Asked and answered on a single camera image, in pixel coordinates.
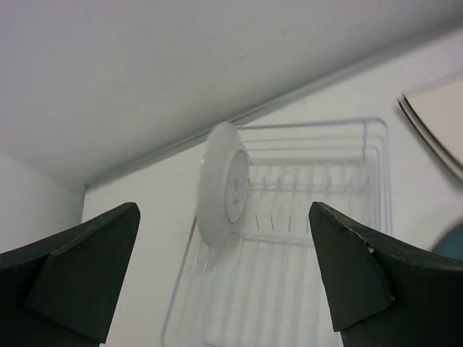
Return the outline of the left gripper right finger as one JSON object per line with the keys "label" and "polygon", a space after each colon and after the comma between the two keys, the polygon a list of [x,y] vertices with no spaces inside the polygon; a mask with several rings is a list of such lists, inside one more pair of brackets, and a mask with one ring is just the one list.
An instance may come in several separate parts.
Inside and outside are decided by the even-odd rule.
{"label": "left gripper right finger", "polygon": [[344,346],[462,345],[462,261],[322,202],[308,217],[332,326]]}

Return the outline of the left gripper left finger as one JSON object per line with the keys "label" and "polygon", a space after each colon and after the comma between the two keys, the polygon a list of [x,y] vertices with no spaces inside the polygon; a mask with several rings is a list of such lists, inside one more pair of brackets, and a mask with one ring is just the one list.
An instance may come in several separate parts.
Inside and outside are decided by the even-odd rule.
{"label": "left gripper left finger", "polygon": [[139,207],[126,202],[2,253],[1,345],[104,344],[139,225]]}

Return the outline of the red teal floral bowl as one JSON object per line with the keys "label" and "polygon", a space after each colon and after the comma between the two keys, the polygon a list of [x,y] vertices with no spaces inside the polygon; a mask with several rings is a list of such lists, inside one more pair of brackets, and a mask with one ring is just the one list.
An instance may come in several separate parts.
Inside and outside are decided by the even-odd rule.
{"label": "red teal floral bowl", "polygon": [[435,244],[433,253],[455,260],[463,260],[463,225],[456,224]]}

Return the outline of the clear plastic dish rack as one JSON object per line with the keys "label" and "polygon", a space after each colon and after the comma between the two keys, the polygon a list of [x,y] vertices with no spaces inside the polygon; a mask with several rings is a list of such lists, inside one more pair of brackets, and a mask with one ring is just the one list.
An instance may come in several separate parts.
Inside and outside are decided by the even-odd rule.
{"label": "clear plastic dish rack", "polygon": [[242,217],[221,246],[209,247],[195,214],[161,345],[340,346],[308,214],[324,202],[391,233],[386,123],[234,127],[249,160]]}

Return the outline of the square plate dark rim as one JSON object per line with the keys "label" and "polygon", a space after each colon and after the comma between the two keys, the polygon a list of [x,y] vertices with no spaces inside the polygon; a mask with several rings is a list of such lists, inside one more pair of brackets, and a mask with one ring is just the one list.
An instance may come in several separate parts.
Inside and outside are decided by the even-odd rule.
{"label": "square plate dark rim", "polygon": [[425,125],[424,121],[418,116],[405,95],[397,100],[402,113],[412,128],[418,133],[423,142],[430,148],[438,161],[451,173],[451,175],[462,184],[462,162],[456,158],[443,143]]}
{"label": "square plate dark rim", "polygon": [[425,125],[462,162],[462,72],[405,93]]}

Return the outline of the white round plate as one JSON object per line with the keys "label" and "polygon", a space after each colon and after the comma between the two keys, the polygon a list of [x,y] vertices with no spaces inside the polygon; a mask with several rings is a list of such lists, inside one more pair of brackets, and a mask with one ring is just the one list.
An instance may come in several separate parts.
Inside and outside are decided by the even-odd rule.
{"label": "white round plate", "polygon": [[219,247],[242,217],[249,160],[236,127],[223,122],[208,135],[197,180],[196,219],[204,243]]}

